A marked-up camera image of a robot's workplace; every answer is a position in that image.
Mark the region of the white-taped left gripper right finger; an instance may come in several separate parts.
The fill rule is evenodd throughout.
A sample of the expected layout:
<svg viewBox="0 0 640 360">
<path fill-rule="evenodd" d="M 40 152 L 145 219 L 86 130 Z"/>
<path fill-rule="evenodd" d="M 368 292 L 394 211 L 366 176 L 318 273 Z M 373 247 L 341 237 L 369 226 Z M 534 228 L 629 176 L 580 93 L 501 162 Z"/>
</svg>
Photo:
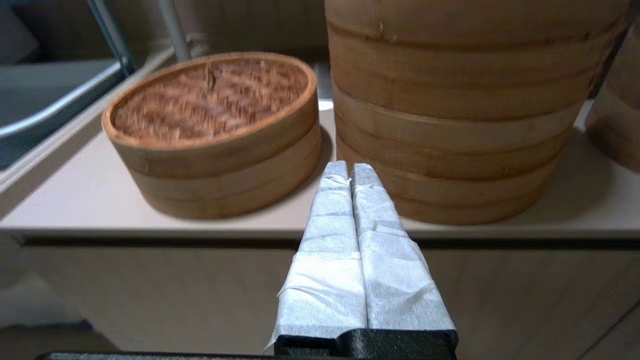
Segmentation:
<svg viewBox="0 0 640 360">
<path fill-rule="evenodd" d="M 355 163 L 350 184 L 368 326 L 455 333 L 425 256 L 410 239 L 375 169 Z"/>
</svg>

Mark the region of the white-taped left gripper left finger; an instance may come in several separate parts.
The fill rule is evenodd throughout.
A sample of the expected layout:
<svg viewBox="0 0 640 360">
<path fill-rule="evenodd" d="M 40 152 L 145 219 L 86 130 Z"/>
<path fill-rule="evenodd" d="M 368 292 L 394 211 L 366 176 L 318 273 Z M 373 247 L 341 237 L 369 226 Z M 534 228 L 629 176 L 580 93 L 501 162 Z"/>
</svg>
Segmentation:
<svg viewBox="0 0 640 360">
<path fill-rule="evenodd" d="M 278 314 L 265 350 L 278 337 L 336 338 L 366 328 L 367 303 L 354 205 L 345 161 L 329 162 L 306 228 L 278 293 Z"/>
</svg>

